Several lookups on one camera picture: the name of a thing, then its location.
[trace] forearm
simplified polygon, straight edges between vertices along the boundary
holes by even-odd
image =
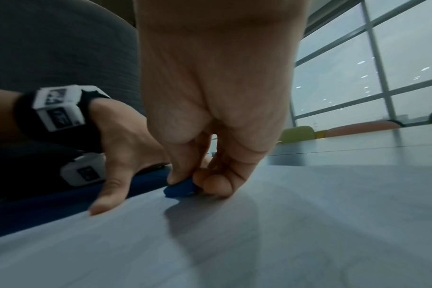
[[[310,0],[135,0],[141,27],[202,30],[306,17]]]
[[[0,90],[0,145],[27,140],[13,116],[13,108],[19,96],[18,92]]]

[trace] overcast sky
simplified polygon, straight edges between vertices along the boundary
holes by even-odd
[[[407,0],[367,0],[374,19]],[[360,5],[306,37],[297,60],[363,25]],[[389,88],[432,79],[432,0],[375,28]],[[296,115],[381,92],[366,33],[295,69],[292,100]],[[432,112],[432,87],[393,97],[397,115],[409,118]],[[303,119],[298,125],[317,130],[387,117],[384,100],[351,106]]]

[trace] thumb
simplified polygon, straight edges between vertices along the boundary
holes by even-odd
[[[202,160],[211,144],[211,135],[200,133],[195,139],[184,144],[164,144],[164,149],[170,156],[172,172],[167,178],[169,185],[179,183],[192,177],[194,171],[200,168]]]
[[[96,201],[89,207],[90,215],[107,212],[119,206],[126,199],[136,171],[119,160],[105,164],[105,183]]]

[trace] blue eraser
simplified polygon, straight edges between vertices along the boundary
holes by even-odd
[[[188,178],[178,184],[168,186],[164,189],[164,194],[167,198],[184,197],[197,192],[198,186],[192,182],[192,178]]]

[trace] pink chair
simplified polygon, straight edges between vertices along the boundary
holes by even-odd
[[[351,135],[351,134],[359,134],[366,132],[374,132],[381,130],[390,130],[390,129],[398,129],[401,126],[397,123],[390,121],[375,121],[375,122],[366,122],[359,124],[352,124],[347,126],[336,127],[333,129],[327,130],[325,136],[328,137],[336,137],[343,135]]]

